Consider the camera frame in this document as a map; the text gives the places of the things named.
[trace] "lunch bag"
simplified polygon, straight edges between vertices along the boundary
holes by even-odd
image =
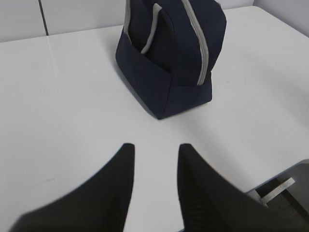
[[[226,18],[215,0],[127,0],[117,63],[158,118],[212,99]]]

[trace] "gray zipper trim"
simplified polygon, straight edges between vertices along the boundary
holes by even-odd
[[[190,19],[190,23],[194,29],[194,32],[197,35],[198,42],[199,42],[199,48],[201,51],[201,58],[202,58],[202,66],[201,66],[201,72],[197,81],[197,85],[200,86],[204,84],[207,68],[208,68],[208,61],[209,61],[209,51],[208,46],[206,42],[205,35],[203,33],[203,30],[197,20],[197,17],[194,13],[194,10],[192,9],[192,6],[190,4],[189,0],[182,0],[185,10],[187,11],[188,17]]]
[[[124,33],[127,35],[127,37],[129,38],[131,42],[131,39],[129,36],[130,20],[131,20],[131,2],[130,0],[126,0],[126,16],[125,16],[125,22],[124,22]]]
[[[142,49],[141,53],[145,54],[146,52],[148,52],[153,40],[154,40],[154,34],[156,31],[156,28],[158,26],[158,18],[159,18],[159,12],[162,10],[162,7],[158,4],[155,3],[153,6],[153,22],[151,24],[151,30],[150,30],[150,34],[149,37],[147,39],[147,43],[145,45],[145,47]]]

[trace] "white wall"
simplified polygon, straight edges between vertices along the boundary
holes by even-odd
[[[49,34],[123,24],[126,0],[42,0]],[[253,0],[217,0],[222,8]],[[44,36],[38,0],[0,0],[0,42]]]
[[[254,5],[309,36],[309,0],[255,0]]]
[[[0,42],[44,35],[38,0],[0,0]]]
[[[252,6],[253,0],[216,0],[221,3],[223,9]]]
[[[123,24],[125,0],[42,0],[49,34]]]

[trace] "white table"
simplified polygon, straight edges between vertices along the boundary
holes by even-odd
[[[126,232],[183,227],[177,156],[192,143],[247,192],[309,159],[309,38],[263,10],[227,10],[213,101],[157,120],[114,54],[122,27],[0,43],[0,231],[136,146]]]

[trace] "black object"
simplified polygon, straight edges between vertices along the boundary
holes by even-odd
[[[189,144],[180,146],[178,195],[185,232],[308,232],[224,180]]]
[[[11,232],[122,232],[131,200],[134,145],[124,144],[92,178],[68,194],[25,214]]]
[[[117,63],[158,118],[211,101],[225,15],[215,0],[126,0]]]

